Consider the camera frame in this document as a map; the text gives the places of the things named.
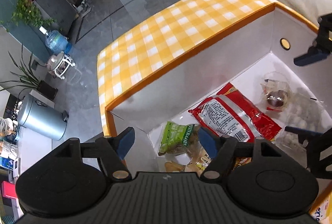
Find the checkered pattern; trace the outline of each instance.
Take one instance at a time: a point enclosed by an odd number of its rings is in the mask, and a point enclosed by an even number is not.
[[[98,56],[99,103],[105,107],[133,85],[219,31],[276,0],[181,0],[119,37]]]

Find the black plant pot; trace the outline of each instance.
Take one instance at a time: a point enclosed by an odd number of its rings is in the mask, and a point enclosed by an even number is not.
[[[58,89],[51,87],[48,83],[41,81],[37,87],[37,91],[47,97],[49,100],[54,100]]]

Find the gray cabinet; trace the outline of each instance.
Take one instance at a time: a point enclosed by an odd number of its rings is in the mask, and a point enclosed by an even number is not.
[[[67,0],[35,0],[34,4],[40,10],[44,19],[56,20],[51,25],[52,29],[60,29],[63,35],[67,35],[71,24],[75,20],[76,10]]]

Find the silver stripe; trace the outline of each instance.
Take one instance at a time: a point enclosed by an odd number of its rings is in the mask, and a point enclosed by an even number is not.
[[[255,137],[260,137],[261,134],[256,129],[255,125],[252,123],[251,118],[249,115],[247,115],[244,110],[242,110],[236,103],[234,103],[232,100],[227,98],[227,96],[224,95],[215,95],[213,98],[220,98],[223,102],[225,102],[236,114],[247,124],[251,132]]]

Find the white stool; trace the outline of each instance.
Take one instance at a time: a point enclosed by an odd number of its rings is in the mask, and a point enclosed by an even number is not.
[[[47,70],[52,75],[64,80],[64,73],[68,70],[69,66],[74,67],[76,64],[73,59],[66,55],[64,52],[60,52],[58,55],[52,55],[46,63]]]

